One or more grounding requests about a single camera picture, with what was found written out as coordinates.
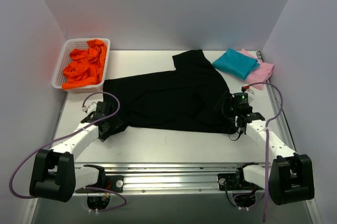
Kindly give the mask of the black t-shirt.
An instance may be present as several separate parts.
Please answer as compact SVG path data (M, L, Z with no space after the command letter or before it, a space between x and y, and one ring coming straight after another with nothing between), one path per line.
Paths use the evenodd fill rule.
M236 129L222 115L230 93L221 74L202 50L172 57L175 70L105 81L103 99L121 107L110 118L108 135L128 126L163 130L233 134Z

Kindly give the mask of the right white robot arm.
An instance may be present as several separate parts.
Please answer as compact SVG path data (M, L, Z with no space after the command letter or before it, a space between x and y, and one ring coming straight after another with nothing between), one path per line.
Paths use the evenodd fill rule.
M314 198L312 161L288 147L268 126L266 119L253 112L246 92L225 92L215 107L239 135L245 134L265 149L266 164L245 163L235 174L219 175L220 190L266 190L276 205Z

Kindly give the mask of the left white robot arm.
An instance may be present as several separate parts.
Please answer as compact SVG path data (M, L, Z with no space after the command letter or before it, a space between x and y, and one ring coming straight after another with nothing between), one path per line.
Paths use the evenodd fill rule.
M35 156L29 193L36 198L68 202L77 190L100 192L107 186L105 169L94 164L75 167L75 160L95 140L108 138L111 120L121 105L99 101L70 137Z

